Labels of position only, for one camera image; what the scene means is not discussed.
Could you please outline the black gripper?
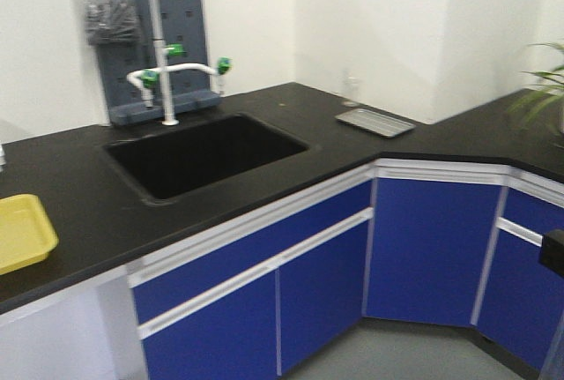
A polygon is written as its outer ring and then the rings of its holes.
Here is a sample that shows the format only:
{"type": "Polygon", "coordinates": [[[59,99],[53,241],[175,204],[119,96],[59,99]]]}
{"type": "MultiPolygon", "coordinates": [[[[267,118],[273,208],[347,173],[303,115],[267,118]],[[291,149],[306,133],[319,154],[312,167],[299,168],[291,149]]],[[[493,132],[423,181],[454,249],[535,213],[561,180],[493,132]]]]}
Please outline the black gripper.
{"type": "Polygon", "coordinates": [[[539,262],[551,271],[563,270],[562,229],[554,229],[543,235],[539,262]]]}

